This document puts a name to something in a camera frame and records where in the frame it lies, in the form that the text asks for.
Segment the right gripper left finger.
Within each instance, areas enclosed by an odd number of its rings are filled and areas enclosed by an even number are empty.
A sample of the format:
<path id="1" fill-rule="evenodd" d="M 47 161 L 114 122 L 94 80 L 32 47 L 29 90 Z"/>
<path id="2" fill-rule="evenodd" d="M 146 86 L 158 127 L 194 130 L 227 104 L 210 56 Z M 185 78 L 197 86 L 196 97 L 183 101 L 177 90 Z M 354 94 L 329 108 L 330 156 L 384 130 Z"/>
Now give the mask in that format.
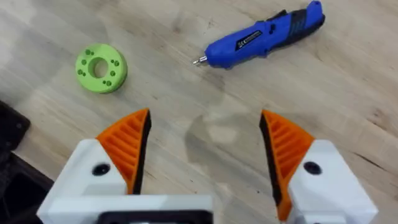
<path id="1" fill-rule="evenodd" d="M 50 192 L 67 197 L 139 195 L 151 125 L 150 110 L 144 108 L 94 139 L 80 141 Z"/>

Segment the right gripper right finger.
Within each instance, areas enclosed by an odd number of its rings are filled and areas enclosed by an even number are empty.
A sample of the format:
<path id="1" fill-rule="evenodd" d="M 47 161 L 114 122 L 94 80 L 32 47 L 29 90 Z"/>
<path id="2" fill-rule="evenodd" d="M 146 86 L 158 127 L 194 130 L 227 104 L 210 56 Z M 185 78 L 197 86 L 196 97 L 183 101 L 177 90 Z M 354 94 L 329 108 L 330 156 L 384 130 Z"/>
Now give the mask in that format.
<path id="1" fill-rule="evenodd" d="M 336 146 L 262 110 L 272 196 L 281 223 L 366 224 L 378 209 Z"/>

